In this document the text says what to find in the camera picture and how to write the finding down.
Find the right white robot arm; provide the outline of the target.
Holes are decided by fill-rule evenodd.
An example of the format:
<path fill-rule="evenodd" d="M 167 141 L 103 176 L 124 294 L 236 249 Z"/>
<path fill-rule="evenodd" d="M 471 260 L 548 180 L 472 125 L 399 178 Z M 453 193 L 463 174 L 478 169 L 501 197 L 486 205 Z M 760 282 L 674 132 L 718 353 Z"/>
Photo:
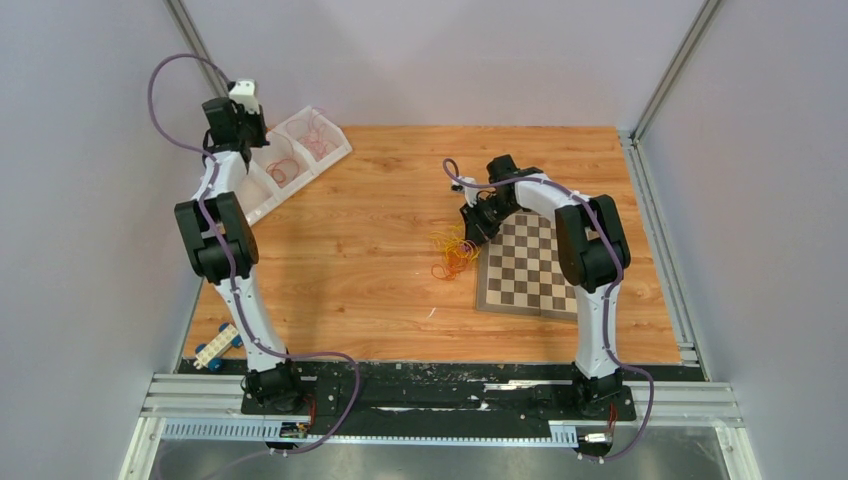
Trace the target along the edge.
<path fill-rule="evenodd" d="M 584 417 L 605 413 L 623 389 L 623 367 L 612 328 L 624 271 L 631 255 L 612 197 L 589 197 L 551 180 L 541 169 L 517 167 L 509 155 L 487 166 L 485 183 L 460 174 L 456 162 L 442 168 L 465 203 L 460 209 L 465 241 L 490 242 L 503 222 L 521 210 L 536 213 L 554 227 L 560 270 L 577 303 L 578 371 L 567 398 Z"/>

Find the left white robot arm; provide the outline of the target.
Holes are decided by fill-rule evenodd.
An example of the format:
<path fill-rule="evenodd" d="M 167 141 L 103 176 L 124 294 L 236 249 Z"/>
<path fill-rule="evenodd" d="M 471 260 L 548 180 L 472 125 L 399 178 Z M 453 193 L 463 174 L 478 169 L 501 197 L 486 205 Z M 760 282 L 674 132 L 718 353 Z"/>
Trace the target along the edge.
<path fill-rule="evenodd" d="M 262 109 L 227 97 L 202 109 L 209 124 L 201 150 L 205 172 L 191 199 L 175 206 L 177 225 L 192 269 L 224 300 L 247 354 L 248 408 L 293 414 L 304 405 L 306 388 L 271 325 L 258 286 L 258 246 L 237 196 L 253 149 L 267 144 Z"/>

